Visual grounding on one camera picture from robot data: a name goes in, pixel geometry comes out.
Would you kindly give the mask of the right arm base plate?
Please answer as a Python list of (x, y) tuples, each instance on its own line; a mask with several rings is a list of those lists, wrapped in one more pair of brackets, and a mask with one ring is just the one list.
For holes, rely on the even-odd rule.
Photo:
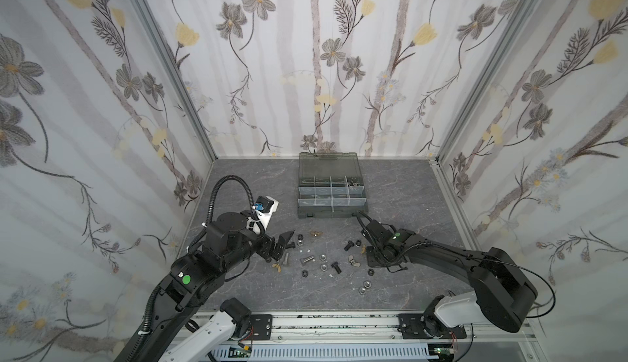
[(399, 314), (397, 331), (405, 340), (410, 339), (467, 339), (463, 326), (448, 328), (434, 316), (422, 313)]

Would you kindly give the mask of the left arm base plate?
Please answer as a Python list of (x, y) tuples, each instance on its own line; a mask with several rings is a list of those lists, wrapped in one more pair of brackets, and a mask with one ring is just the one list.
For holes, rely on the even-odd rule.
[(245, 341), (269, 341), (273, 327), (273, 315), (253, 314), (250, 316), (250, 325), (242, 337)]

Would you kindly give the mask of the silver nut pair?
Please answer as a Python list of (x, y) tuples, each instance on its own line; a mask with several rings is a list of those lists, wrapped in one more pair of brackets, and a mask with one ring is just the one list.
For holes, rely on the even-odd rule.
[(365, 280), (362, 284), (362, 286), (358, 289), (358, 293), (360, 293), (361, 295), (365, 295), (366, 292), (371, 289), (372, 287), (372, 283), (369, 280)]

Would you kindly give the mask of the silver bolt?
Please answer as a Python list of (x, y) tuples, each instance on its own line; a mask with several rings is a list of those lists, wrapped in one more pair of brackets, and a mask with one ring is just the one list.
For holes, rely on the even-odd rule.
[(315, 260), (315, 257), (314, 257), (314, 255), (312, 255), (312, 256), (308, 256), (308, 257), (303, 257), (303, 258), (301, 258), (301, 259), (300, 259), (300, 262), (301, 262), (301, 264), (302, 264), (302, 265), (306, 265), (306, 264), (308, 264), (309, 262), (313, 262), (314, 260)]

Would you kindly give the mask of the aluminium front rail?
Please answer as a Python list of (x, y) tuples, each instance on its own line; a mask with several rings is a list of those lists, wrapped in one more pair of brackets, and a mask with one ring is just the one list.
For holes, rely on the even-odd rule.
[(255, 312), (253, 314), (273, 315), (273, 327), (269, 341), (245, 341), (250, 316), (234, 318), (223, 311), (214, 313), (201, 312), (193, 317), (197, 323), (196, 331), (182, 327), (174, 334), (166, 335), (166, 325), (158, 324), (150, 334), (148, 346), (176, 347), (183, 342), (193, 342), (204, 346), (210, 342), (252, 343), (253, 346), (289, 343), (409, 343), (426, 342), (444, 344), (448, 347), (464, 347), (476, 342), (533, 342), (536, 336), (532, 328), (525, 324), (519, 332), (504, 332), (489, 323), (462, 324), (467, 339), (410, 339), (405, 340), (397, 331), (399, 314), (420, 313), (419, 311), (275, 311)]

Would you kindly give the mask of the black bolt center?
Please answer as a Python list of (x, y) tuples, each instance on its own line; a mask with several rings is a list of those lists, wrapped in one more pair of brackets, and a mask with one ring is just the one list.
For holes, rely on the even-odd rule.
[(338, 262), (332, 263), (331, 266), (334, 268), (334, 270), (336, 271), (337, 274), (341, 274), (342, 273), (342, 270), (340, 269), (340, 265), (338, 264)]

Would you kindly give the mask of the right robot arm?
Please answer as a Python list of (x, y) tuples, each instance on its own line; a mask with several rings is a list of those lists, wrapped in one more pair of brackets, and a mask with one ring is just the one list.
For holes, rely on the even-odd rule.
[(539, 296), (528, 278), (532, 270), (516, 264), (505, 251), (456, 248), (383, 224), (363, 212), (357, 213), (356, 219), (369, 243), (368, 267), (396, 273), (408, 270), (411, 264), (421, 265), (471, 288), (454, 296), (436, 296), (416, 323), (407, 326), (412, 334), (442, 337), (459, 326), (481, 323), (515, 334), (525, 320), (541, 318), (532, 311)]

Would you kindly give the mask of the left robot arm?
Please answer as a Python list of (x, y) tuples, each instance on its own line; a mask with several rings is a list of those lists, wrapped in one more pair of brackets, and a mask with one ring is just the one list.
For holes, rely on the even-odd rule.
[[(222, 186), (234, 181), (246, 193), (248, 208), (240, 213), (215, 216), (214, 207)], [(234, 175), (222, 177), (212, 189), (201, 233), (185, 255), (171, 265), (170, 272), (151, 292), (142, 322), (117, 356), (118, 361), (200, 361), (232, 338), (253, 332), (251, 311), (236, 298), (223, 302), (209, 321), (193, 330), (178, 345), (173, 340), (189, 327), (193, 316), (209, 297), (232, 281), (228, 272), (251, 257), (279, 260), (292, 237), (267, 233), (279, 203), (270, 196), (254, 198), (250, 187)]]

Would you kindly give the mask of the black bolt right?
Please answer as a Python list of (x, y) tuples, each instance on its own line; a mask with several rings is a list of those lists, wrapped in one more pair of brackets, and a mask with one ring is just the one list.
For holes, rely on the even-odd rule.
[(345, 250), (345, 251), (348, 251), (349, 249), (351, 249), (351, 248), (352, 248), (352, 247), (354, 247), (354, 246), (355, 246), (354, 242), (350, 240), (350, 241), (348, 241), (348, 242), (346, 243), (346, 245), (344, 246), (344, 250)]

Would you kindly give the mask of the green compartment organizer box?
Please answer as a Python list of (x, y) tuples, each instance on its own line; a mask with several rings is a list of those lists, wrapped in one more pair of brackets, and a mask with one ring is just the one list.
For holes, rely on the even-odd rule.
[(298, 217), (346, 218), (358, 212), (368, 212), (358, 155), (300, 153)]

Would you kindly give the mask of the black bolt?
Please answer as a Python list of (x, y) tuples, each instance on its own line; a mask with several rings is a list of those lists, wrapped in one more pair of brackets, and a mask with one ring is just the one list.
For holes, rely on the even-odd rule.
[(354, 242), (350, 240), (350, 241), (348, 241), (348, 242), (346, 243), (346, 245), (344, 246), (344, 250), (345, 250), (345, 251), (348, 251), (349, 249), (351, 249), (351, 248), (352, 248), (352, 247), (354, 247), (354, 246), (355, 246)]
[(332, 263), (331, 266), (334, 268), (334, 270), (336, 271), (337, 274), (341, 274), (342, 273), (342, 270), (340, 269), (340, 265), (338, 264), (338, 262)]

